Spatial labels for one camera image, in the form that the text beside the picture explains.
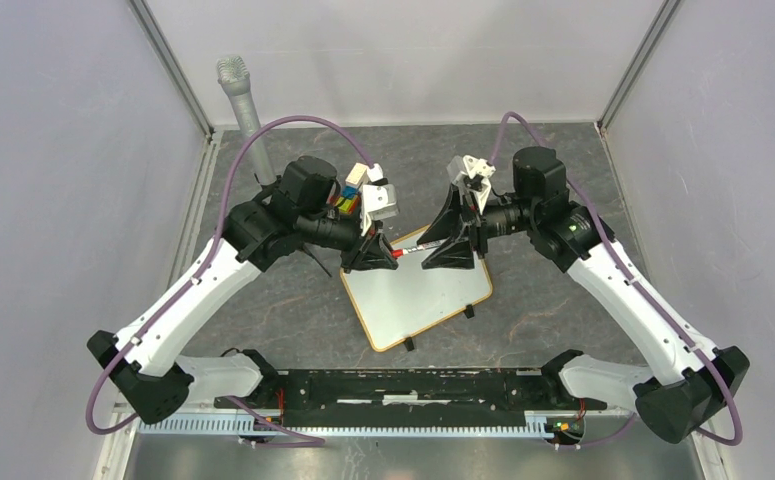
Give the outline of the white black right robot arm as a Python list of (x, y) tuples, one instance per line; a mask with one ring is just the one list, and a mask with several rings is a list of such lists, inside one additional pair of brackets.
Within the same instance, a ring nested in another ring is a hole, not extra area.
[(568, 350), (541, 370), (540, 392), (554, 408), (593, 399), (627, 410), (660, 439), (678, 443), (704, 433), (720, 412), (743, 437), (735, 401), (750, 362), (738, 347), (721, 348), (686, 321), (635, 267), (612, 229), (569, 180), (553, 149), (526, 147), (512, 159), (513, 188), (497, 194), (487, 160), (457, 156), (449, 191), (423, 241), (435, 250), (431, 269), (471, 269), (491, 240), (523, 233), (534, 249), (584, 288), (634, 343), (644, 365), (601, 361)]

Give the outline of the yellow framed whiteboard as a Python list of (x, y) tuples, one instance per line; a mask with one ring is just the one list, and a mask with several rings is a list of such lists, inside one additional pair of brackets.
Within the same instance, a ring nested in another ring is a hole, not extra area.
[(493, 293), (487, 265), (476, 258), (469, 270), (424, 270), (419, 253), (398, 259), (395, 270), (342, 273), (370, 347), (385, 352), (456, 316), (472, 318)]

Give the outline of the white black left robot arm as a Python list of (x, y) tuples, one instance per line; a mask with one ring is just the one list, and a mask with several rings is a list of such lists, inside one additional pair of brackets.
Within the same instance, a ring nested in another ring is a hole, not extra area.
[(184, 404), (243, 398), (269, 405), (277, 381), (256, 354), (189, 357), (193, 336), (237, 292), (273, 264), (311, 246), (339, 252), (345, 272), (395, 270), (382, 222), (398, 213), (380, 166), (358, 164), (340, 182), (333, 165), (302, 156), (253, 199), (233, 207), (191, 267), (137, 320), (87, 342), (134, 413), (153, 425)]

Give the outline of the red capped whiteboard marker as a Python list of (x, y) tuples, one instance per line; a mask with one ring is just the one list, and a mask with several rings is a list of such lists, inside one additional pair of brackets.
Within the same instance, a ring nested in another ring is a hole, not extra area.
[(395, 249), (391, 252), (391, 254), (394, 258), (401, 258), (405, 255), (437, 249), (442, 243), (443, 241), (426, 242), (410, 247)]

